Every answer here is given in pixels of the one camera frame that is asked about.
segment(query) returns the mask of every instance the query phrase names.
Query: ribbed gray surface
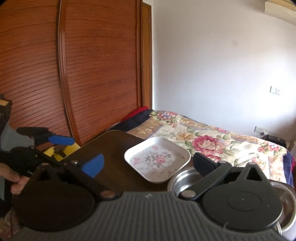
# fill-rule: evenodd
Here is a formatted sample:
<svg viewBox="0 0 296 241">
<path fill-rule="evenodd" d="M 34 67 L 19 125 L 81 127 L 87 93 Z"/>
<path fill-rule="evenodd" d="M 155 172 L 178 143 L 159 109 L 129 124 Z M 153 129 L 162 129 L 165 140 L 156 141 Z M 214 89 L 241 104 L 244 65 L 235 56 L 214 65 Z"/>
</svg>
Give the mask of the ribbed gray surface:
<svg viewBox="0 0 296 241">
<path fill-rule="evenodd" d="M 55 233 L 24 228 L 11 241 L 284 241 L 274 230 L 244 234 L 209 221 L 195 202 L 169 192 L 126 192 L 102 202 L 84 223 Z"/>
</svg>

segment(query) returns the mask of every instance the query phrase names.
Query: brown louvered panel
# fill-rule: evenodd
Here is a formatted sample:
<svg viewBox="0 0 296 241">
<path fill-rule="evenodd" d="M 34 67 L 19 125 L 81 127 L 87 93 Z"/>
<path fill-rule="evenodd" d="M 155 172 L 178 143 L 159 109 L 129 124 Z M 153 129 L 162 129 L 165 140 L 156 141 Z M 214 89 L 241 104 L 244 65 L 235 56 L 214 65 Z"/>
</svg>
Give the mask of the brown louvered panel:
<svg viewBox="0 0 296 241">
<path fill-rule="evenodd" d="M 67 1 L 67 82 L 82 143 L 138 106 L 136 3 Z"/>
<path fill-rule="evenodd" d="M 0 6 L 1 93 L 13 101 L 10 125 L 70 135 L 57 64 L 58 0 L 6 0 Z"/>
</svg>

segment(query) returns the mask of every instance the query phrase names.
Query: floral quilt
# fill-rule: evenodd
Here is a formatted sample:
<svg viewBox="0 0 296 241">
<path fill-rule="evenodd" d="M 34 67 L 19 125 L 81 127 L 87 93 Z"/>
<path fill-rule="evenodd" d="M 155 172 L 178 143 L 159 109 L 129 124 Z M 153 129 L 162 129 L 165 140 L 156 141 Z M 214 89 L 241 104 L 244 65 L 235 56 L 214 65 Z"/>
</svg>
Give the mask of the floral quilt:
<svg viewBox="0 0 296 241">
<path fill-rule="evenodd" d="M 147 139 L 163 137 L 186 148 L 193 156 L 200 152 L 215 162 L 236 167 L 255 162 L 268 179 L 286 183 L 283 155 L 287 149 L 257 137 L 238 135 L 169 111 L 152 111 L 150 118 L 128 133 Z"/>
</svg>

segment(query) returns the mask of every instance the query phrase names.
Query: floral tray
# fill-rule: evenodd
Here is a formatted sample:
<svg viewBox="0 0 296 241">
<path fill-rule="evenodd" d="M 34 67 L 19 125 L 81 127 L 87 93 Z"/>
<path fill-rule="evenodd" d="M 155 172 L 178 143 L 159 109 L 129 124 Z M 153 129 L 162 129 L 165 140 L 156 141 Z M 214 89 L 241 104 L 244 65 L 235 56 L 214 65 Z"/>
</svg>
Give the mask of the floral tray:
<svg viewBox="0 0 296 241">
<path fill-rule="evenodd" d="M 131 147 L 124 159 L 142 177 L 152 183 L 163 183 L 182 169 L 191 155 L 188 150 L 162 138 L 152 137 Z"/>
</svg>

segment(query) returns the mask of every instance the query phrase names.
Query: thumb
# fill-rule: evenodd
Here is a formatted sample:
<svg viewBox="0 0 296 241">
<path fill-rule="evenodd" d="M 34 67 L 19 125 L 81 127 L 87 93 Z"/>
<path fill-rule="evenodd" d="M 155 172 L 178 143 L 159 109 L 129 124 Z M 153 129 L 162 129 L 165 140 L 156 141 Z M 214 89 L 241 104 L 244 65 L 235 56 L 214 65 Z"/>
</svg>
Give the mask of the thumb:
<svg viewBox="0 0 296 241">
<path fill-rule="evenodd" d="M 0 163 L 0 176 L 3 176 L 5 179 L 15 183 L 20 179 L 20 176 L 15 171 L 3 163 Z"/>
</svg>

